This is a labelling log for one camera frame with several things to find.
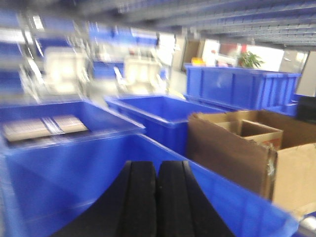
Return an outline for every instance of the plastic tote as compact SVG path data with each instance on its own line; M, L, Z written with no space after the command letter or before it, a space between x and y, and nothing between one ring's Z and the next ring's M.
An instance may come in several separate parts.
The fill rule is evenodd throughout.
M143 124L147 136L181 155L185 154L190 114L225 112L168 96L105 98L105 101L109 108Z
M71 115L79 118L88 132L77 134L53 135L50 139L7 144L2 136L2 125L22 119L44 119L54 116ZM15 149L20 146L42 146L72 140L92 139L93 137L116 136L128 133L144 133L145 128L115 112L100 108L88 101L47 102L33 105L0 106L0 148Z
M291 103L300 74L186 65L187 94L242 109Z
M6 237L46 237L84 212L127 160L187 160L144 135L99 138L0 157ZM290 237L298 223L259 196L189 161L209 201L237 237Z
M274 107L268 107L266 110L270 110L273 112L277 112L282 115L287 115L291 117L295 117L297 114L297 104L292 103L288 105L279 105L279 106L274 106Z

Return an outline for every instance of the open cardboard box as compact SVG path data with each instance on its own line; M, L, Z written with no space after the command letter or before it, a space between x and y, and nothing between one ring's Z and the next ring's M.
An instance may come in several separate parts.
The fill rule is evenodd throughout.
M262 143L268 146L273 146L275 150L279 150L281 147L282 130L247 120L219 122L216 123L216 125L241 136L246 140L252 140L259 144Z
M281 150L215 125L249 120L283 130ZM193 114L187 157L301 217L316 211L316 125L268 111Z

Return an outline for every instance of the ceiling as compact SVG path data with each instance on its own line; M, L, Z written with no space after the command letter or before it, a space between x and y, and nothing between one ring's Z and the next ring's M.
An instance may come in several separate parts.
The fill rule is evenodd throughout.
M297 50L316 50L316 0L0 0L80 20Z

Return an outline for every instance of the wall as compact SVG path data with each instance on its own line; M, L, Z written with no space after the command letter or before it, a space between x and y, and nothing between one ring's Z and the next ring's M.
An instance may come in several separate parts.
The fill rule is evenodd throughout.
M202 54L203 61L207 60L212 50L215 50L216 54L218 54L219 46L220 44L217 40L206 39L205 44L204 44L203 54Z
M176 50L173 54L172 68L174 68L175 70L181 69L185 43L186 41L184 37L177 36L176 45L180 48L180 50Z
M265 63L261 64L259 69L267 71L276 71L280 69L280 65L283 59L284 51L281 49L261 47L255 45L248 45L247 51L257 54L261 57L261 60Z
M315 96L316 90L316 52L310 52L302 73L296 93L300 95Z
M163 64L171 66L174 46L174 35L163 33L159 34L159 48L157 49L157 56Z
M307 55L307 53L298 52L296 50L285 50L280 72L301 73Z

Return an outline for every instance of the yellow object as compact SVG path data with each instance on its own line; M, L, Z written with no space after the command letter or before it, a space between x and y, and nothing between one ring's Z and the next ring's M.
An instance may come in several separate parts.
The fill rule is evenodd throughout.
M205 66L205 62L201 58L192 58L191 63L193 66Z

